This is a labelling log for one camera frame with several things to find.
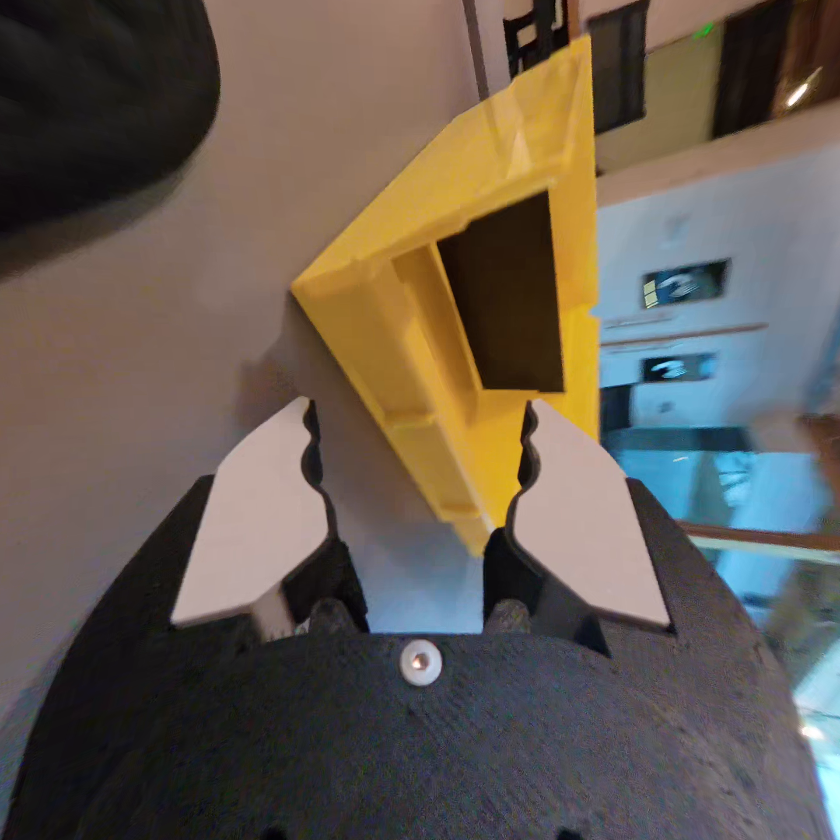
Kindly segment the black bin divider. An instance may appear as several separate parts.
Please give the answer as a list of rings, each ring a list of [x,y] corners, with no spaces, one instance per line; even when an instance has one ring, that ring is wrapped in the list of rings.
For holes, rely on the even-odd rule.
[[[483,388],[564,392],[548,193],[473,220],[437,249]]]

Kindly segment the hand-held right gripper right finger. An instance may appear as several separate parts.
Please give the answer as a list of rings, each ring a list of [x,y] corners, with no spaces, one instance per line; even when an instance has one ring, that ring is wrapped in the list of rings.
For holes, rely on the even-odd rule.
[[[548,402],[531,401],[526,418],[534,467],[509,508],[513,546],[596,615],[670,625],[621,467]]]

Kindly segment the yellow bin with divider slots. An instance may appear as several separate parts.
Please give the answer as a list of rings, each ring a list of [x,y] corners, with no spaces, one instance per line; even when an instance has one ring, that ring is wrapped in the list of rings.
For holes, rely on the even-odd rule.
[[[592,40],[460,114],[291,285],[437,520],[473,556],[518,490],[526,404],[599,434]],[[564,392],[483,388],[438,241],[549,195]]]

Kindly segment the phone booth window sign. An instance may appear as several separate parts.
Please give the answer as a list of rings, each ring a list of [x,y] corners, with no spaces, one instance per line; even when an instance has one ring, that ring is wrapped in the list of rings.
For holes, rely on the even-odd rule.
[[[716,353],[669,354],[646,358],[642,361],[641,382],[705,382],[714,377],[717,368]]]
[[[722,298],[725,294],[730,259],[661,269],[642,279],[645,310]]]

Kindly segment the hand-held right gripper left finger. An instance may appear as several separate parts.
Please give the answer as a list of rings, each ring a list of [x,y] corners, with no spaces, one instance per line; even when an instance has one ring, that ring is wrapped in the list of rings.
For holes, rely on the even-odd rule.
[[[267,642],[294,635],[282,583],[330,534],[328,504],[305,477],[313,442],[300,396],[244,437],[223,459],[171,611],[177,628],[236,616]]]

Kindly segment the black mesh cushion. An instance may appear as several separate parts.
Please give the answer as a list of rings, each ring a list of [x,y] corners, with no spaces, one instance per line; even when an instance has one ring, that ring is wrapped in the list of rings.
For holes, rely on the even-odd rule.
[[[2,1],[2,281],[172,194],[220,72],[201,1]]]

